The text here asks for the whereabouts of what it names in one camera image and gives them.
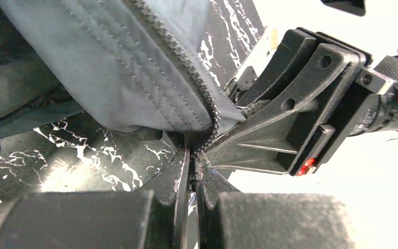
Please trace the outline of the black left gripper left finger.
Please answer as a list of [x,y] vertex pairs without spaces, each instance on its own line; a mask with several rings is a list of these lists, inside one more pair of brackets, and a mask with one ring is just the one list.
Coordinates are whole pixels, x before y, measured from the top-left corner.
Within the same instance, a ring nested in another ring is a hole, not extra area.
[[190,151],[131,191],[50,192],[21,198],[0,248],[186,248]]

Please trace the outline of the grey and black jacket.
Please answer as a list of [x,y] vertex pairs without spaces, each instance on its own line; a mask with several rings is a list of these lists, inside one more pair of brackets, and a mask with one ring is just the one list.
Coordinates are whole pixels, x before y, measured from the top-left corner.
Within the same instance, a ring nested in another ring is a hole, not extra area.
[[128,145],[167,135],[174,151],[164,168],[185,147],[190,169],[245,120],[197,54],[208,8],[0,1],[0,139],[85,111]]

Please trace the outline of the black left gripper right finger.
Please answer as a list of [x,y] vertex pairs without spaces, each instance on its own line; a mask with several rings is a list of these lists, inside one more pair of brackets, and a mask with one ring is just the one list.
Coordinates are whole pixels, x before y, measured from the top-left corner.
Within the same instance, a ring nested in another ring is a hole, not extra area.
[[244,193],[195,158],[200,248],[356,248],[345,205],[317,193]]

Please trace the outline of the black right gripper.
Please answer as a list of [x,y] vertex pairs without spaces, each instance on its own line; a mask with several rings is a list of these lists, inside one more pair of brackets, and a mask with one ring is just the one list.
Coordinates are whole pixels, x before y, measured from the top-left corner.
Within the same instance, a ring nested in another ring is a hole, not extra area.
[[398,55],[358,76],[365,60],[351,47],[286,31],[237,101],[248,118],[206,152],[211,165],[306,175],[327,163],[349,136],[398,131]]

